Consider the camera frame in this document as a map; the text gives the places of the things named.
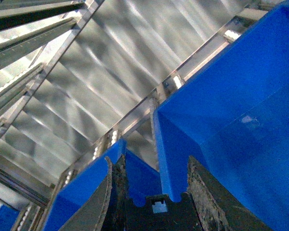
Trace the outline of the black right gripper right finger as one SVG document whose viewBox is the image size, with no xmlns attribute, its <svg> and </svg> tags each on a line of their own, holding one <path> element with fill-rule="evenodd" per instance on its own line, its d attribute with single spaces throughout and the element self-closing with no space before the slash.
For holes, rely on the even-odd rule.
<svg viewBox="0 0 289 231">
<path fill-rule="evenodd" d="M 191 193 L 205 231 L 270 231 L 245 208 L 195 157 L 187 164 L 187 191 Z"/>
</svg>

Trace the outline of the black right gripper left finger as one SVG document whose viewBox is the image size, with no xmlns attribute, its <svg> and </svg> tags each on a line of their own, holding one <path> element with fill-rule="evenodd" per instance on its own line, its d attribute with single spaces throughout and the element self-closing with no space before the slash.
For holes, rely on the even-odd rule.
<svg viewBox="0 0 289 231">
<path fill-rule="evenodd" d="M 114 164 L 106 157 L 107 175 L 88 201 L 60 228 L 61 231 L 123 231 L 125 200 L 129 198 L 126 158 Z"/>
</svg>

